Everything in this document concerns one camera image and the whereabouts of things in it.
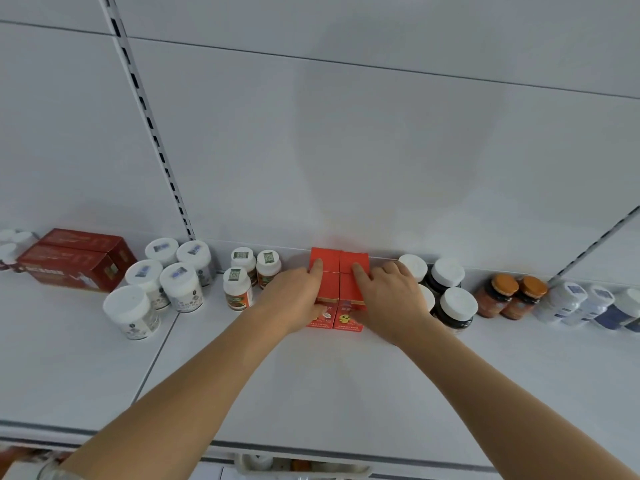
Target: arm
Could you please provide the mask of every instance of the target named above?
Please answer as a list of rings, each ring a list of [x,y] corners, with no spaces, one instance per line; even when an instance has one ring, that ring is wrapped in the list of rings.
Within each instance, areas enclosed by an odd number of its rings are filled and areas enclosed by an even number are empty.
[[[187,479],[253,371],[288,333],[324,312],[314,305],[321,279],[320,260],[309,273],[277,275],[256,305],[62,468],[85,480]]]
[[[507,379],[432,318],[402,263],[370,279],[354,265],[368,313],[357,320],[432,380],[506,480],[638,480],[590,437]]]

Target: right hand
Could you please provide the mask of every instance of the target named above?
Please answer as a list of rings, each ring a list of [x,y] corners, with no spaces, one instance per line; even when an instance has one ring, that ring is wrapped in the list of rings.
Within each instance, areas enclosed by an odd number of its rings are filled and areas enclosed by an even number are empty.
[[[407,267],[400,261],[373,268],[371,278],[359,264],[353,265],[367,311],[356,311],[353,317],[382,339],[400,346],[416,326],[438,322],[427,309],[427,303]]]

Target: red packaging box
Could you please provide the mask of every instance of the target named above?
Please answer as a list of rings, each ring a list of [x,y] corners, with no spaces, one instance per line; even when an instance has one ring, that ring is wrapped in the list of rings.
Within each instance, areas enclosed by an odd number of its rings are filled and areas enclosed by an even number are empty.
[[[362,293],[352,274],[340,274],[340,300],[333,322],[334,330],[362,331],[362,324],[351,316],[352,310],[366,310]]]
[[[40,243],[24,252],[18,263],[46,285],[92,291],[111,292],[124,276],[107,253]]]
[[[369,273],[369,255],[367,253],[348,253],[340,251],[340,272],[344,274],[353,274],[351,266],[358,263],[362,266],[365,273]]]
[[[46,234],[39,243],[108,254],[118,267],[118,275],[122,274],[118,282],[124,278],[129,266],[137,261],[125,240],[118,235],[56,228]]]
[[[323,271],[325,273],[340,273],[340,251],[335,249],[311,248],[309,269],[318,258],[322,259]]]
[[[312,328],[333,328],[335,314],[338,311],[338,300],[340,298],[340,274],[339,273],[323,273],[322,283],[320,283],[320,291],[316,303],[326,305],[326,312],[313,322],[307,325]]]

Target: hand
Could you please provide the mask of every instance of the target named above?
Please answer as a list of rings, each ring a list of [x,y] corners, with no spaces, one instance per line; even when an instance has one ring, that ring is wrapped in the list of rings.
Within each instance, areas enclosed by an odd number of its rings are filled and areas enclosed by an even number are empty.
[[[316,259],[310,271],[300,267],[278,274],[249,310],[261,310],[264,316],[275,318],[285,333],[304,328],[326,311],[326,306],[315,305],[322,271],[322,259]]]
[[[366,312],[356,311],[353,317],[381,338],[400,346],[418,325],[439,328],[440,322],[429,314],[418,283],[401,262],[374,268],[371,278],[362,266],[354,264],[353,275],[367,306]]]

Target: red box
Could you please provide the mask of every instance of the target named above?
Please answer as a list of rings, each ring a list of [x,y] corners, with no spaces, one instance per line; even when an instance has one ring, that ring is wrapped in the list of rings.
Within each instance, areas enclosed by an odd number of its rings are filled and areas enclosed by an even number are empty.
[[[340,251],[335,249],[311,248],[309,269],[316,259],[322,259],[325,273],[340,273]]]
[[[348,253],[340,251],[340,272],[344,274],[353,274],[351,266],[358,263],[362,266],[365,273],[369,273],[369,255],[367,253]]]
[[[340,300],[333,322],[334,330],[362,331],[362,324],[351,316],[352,310],[366,310],[362,293],[352,274],[340,274]]]
[[[316,303],[327,306],[327,310],[323,315],[318,316],[313,322],[307,325],[312,328],[333,328],[335,314],[338,310],[338,300],[340,298],[340,274],[339,273],[323,273],[322,283],[320,283],[320,291]]]
[[[40,243],[24,252],[18,263],[46,285],[92,291],[111,292],[124,276],[107,253]]]
[[[125,240],[118,235],[56,228],[46,234],[39,243],[108,254],[118,267],[118,273],[122,272],[120,279],[124,278],[129,266],[137,261]]]

